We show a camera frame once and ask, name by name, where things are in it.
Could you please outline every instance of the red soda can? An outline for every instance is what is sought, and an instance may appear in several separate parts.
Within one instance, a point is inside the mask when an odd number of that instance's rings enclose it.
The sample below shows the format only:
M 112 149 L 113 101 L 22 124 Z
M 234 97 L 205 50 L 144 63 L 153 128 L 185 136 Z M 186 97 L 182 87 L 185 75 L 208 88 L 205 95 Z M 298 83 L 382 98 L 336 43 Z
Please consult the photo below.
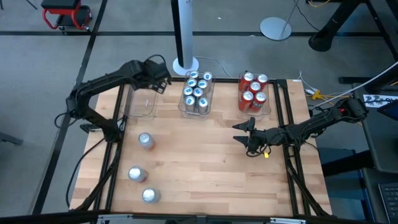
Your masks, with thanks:
M 253 93 L 250 91 L 245 91 L 239 99 L 239 110 L 247 111 L 251 105 L 251 102 L 253 102 Z
M 243 76 L 241 81 L 239 82 L 239 91 L 244 92 L 247 90 L 250 83 L 254 80 L 254 75 L 250 72 L 246 72 Z
M 264 89 L 265 85 L 268 83 L 268 77 L 265 74 L 261 74 L 256 78 L 256 81 L 260 83 L 261 91 Z
M 252 82 L 248 90 L 253 93 L 253 95 L 256 95 L 256 93 L 261 91 L 261 85 L 258 82 Z
M 267 101 L 267 95 L 263 92 L 256 93 L 253 103 L 250 105 L 250 110 L 254 112 L 260 111 L 264 103 Z

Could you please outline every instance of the yellow connector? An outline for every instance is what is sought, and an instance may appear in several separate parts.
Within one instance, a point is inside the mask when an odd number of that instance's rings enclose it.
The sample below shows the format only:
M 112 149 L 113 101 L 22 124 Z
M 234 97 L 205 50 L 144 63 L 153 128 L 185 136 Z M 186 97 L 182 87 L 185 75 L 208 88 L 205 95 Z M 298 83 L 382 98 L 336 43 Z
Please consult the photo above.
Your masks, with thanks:
M 311 96 L 312 100 L 322 100 L 322 96 L 321 96 L 321 91 L 317 90 L 315 91 L 315 93 Z

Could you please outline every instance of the pole base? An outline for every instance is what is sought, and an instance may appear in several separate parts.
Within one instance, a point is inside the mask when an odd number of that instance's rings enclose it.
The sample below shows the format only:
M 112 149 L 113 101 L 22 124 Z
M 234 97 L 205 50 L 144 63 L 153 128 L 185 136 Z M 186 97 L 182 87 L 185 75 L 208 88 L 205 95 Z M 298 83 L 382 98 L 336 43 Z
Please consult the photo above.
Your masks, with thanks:
M 261 21 L 260 30 L 264 36 L 271 40 L 284 40 L 292 34 L 292 28 L 289 24 L 283 30 L 285 23 L 286 21 L 281 18 L 270 17 Z
M 196 59 L 195 57 L 192 60 L 192 65 L 190 68 L 183 68 L 180 66 L 180 64 L 178 63 L 178 58 L 176 58 L 173 61 L 173 70 L 175 71 L 175 73 L 185 76 L 187 75 L 188 72 L 190 71 L 197 71 L 199 68 L 199 62 L 198 59 Z

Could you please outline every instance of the wooden tabletop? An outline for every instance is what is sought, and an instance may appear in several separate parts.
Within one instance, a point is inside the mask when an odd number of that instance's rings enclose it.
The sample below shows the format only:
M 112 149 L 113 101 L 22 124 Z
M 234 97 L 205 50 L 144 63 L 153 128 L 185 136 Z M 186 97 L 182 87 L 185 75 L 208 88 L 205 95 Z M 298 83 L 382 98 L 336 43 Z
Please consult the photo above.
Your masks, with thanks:
M 309 119 L 302 83 L 293 80 L 287 83 L 294 121 Z M 292 216 L 282 147 L 272 146 L 268 159 L 264 156 L 250 158 L 243 145 L 232 138 L 245 135 L 231 128 L 244 121 L 236 115 L 237 85 L 216 83 L 211 113 L 205 121 L 182 118 L 177 108 L 182 82 L 174 82 L 159 95 L 154 119 L 129 119 L 112 212 Z M 271 113 L 256 123 L 257 129 L 279 125 L 272 85 L 269 93 Z M 100 94 L 96 111 L 111 118 L 117 94 L 117 88 Z M 282 107 L 287 124 L 284 100 Z M 153 135 L 156 141 L 153 151 L 140 147 L 138 135 L 143 132 Z M 102 137 L 102 132 L 90 133 L 86 150 Z M 315 145 L 313 139 L 308 142 Z M 103 142 L 82 161 L 71 208 L 79 206 L 98 182 L 105 146 Z M 300 155 L 309 191 L 323 209 L 331 213 L 317 150 L 304 144 Z M 148 172 L 144 183 L 128 179 L 127 172 L 132 166 L 141 166 Z M 158 203 L 142 202 L 141 194 L 146 187 L 160 190 Z M 296 194 L 299 211 L 303 213 L 297 186 Z

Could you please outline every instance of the clear plastic bin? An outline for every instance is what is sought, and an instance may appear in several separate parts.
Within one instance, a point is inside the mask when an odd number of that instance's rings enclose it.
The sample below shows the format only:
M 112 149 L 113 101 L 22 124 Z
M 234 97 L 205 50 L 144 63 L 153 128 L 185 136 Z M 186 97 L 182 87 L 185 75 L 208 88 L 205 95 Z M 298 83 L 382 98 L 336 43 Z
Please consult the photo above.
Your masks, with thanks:
M 120 112 L 124 114 L 124 109 L 129 107 L 128 116 L 130 118 L 155 118 L 158 93 L 154 90 L 140 89 L 134 91 L 131 85 L 124 87 Z
M 243 73 L 241 73 L 241 74 L 239 75 L 239 79 L 240 79 L 240 80 L 242 79 L 243 75 L 244 75 L 246 72 L 248 72 L 248 71 L 245 71 L 245 72 L 243 72 Z M 256 80 L 256 78 L 257 78 L 260 74 L 254 74 L 254 73 L 253 73 L 253 75 L 254 75 L 254 80 Z M 238 118 L 240 118 L 240 119 L 250 119 L 250 117 L 255 117 L 256 120 L 261 120 L 261 119 L 264 117 L 264 115 L 267 115 L 267 114 L 270 114 L 270 113 L 271 113 L 271 108 L 269 107 L 269 100 L 268 100 L 268 97 L 269 97 L 268 86 L 269 86 L 269 84 L 266 84 L 265 87 L 264 87 L 263 90 L 262 90 L 262 92 L 265 93 L 266 96 L 267 96 L 267 100 L 266 100 L 266 102 L 264 103 L 264 105 L 262 106 L 262 108 L 261 108 L 258 112 L 253 112 L 253 111 L 251 111 L 250 109 L 248 109 L 247 111 L 241 111 L 241 110 L 237 107 L 237 108 L 236 108 L 236 114 L 237 114 Z M 238 85 L 238 88 L 237 88 L 236 90 L 237 90 L 237 92 L 238 92 L 238 99 L 237 99 L 237 100 L 238 100 L 238 104 L 239 104 L 239 100 L 240 100 L 240 98 L 242 97 L 242 92 L 239 90 L 239 85 Z
M 197 85 L 196 87 L 198 87 L 199 81 L 203 80 L 203 76 L 205 73 L 199 73 L 199 77 L 196 79 L 197 80 Z M 187 87 L 187 81 L 190 78 L 190 76 L 187 74 L 185 76 L 184 82 L 185 85 L 182 88 L 182 92 L 181 92 L 181 98 L 180 98 L 180 102 L 178 103 L 178 109 L 181 111 L 181 114 L 184 118 L 191 118 L 191 119 L 198 119 L 198 120 L 206 120 L 210 111 L 211 111 L 211 102 L 213 101 L 213 92 L 214 92 L 214 87 L 215 87 L 215 76 L 212 74 L 212 79 L 210 82 L 208 82 L 208 90 L 204 92 L 203 96 L 197 98 L 195 96 L 195 104 L 192 107 L 187 107 L 185 104 L 185 95 L 184 95 L 184 88 Z M 199 100 L 204 97 L 208 100 L 208 106 L 205 110 L 203 109 L 199 109 Z

